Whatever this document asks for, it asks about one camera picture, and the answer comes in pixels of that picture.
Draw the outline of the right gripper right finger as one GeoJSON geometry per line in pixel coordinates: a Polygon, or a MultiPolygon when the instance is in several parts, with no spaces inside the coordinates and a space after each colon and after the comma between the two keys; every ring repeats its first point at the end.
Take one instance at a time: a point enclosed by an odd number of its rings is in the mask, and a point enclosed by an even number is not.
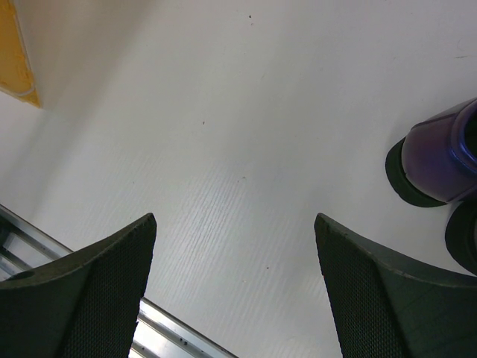
{"type": "Polygon", "coordinates": [[[415,260],[320,213],[321,274],[343,357],[475,357],[476,278],[415,260]]]}

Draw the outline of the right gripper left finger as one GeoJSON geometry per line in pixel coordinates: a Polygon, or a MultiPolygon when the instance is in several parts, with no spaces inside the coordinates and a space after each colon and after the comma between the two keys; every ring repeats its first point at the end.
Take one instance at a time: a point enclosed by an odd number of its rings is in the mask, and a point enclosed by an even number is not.
{"type": "Polygon", "coordinates": [[[151,213],[1,282],[2,357],[127,357],[151,269],[151,213]]]}

